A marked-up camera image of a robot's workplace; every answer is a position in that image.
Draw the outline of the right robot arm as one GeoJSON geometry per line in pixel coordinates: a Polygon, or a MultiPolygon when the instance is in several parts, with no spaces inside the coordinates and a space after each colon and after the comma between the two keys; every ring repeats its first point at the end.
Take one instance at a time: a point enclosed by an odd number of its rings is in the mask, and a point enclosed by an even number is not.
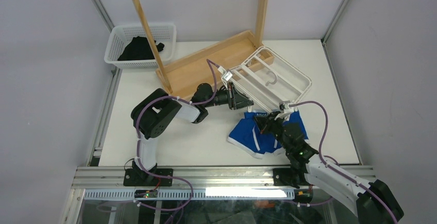
{"type": "Polygon", "coordinates": [[[398,223],[404,211],[381,180],[366,180],[324,159],[311,147],[299,123],[285,124],[276,113],[256,115],[257,128],[271,134],[285,149],[290,162],[290,185],[315,185],[347,207],[359,223],[398,223]]]}

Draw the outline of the white plastic clip hanger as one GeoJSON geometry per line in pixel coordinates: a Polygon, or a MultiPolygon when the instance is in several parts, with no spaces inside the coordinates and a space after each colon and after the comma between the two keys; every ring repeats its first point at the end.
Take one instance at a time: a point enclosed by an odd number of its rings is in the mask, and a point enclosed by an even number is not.
{"type": "Polygon", "coordinates": [[[300,102],[312,87],[311,78],[268,46],[256,49],[237,66],[228,82],[267,113],[279,111],[279,103],[300,102]]]}

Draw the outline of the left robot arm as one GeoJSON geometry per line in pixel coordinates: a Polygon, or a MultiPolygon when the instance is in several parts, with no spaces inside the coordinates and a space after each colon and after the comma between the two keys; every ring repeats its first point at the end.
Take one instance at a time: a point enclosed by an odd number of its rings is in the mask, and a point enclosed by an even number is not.
{"type": "Polygon", "coordinates": [[[254,105],[232,82],[217,89],[208,83],[200,84],[190,101],[170,96],[158,88],[131,112],[139,141],[137,155],[131,168],[125,170],[124,186],[172,186],[173,170],[157,167],[157,145],[160,136],[175,118],[198,124],[208,115],[208,107],[227,105],[238,110],[254,105]]]}

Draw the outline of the blue boxer underwear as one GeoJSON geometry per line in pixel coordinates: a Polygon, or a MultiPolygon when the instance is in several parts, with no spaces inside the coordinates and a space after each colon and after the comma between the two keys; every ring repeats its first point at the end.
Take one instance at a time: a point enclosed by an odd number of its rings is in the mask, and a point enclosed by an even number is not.
{"type": "Polygon", "coordinates": [[[261,134],[256,125],[255,118],[263,117],[266,113],[245,112],[244,118],[239,121],[230,132],[227,141],[246,151],[256,159],[261,159],[267,153],[279,155],[284,153],[284,148],[272,134],[261,134]]]}

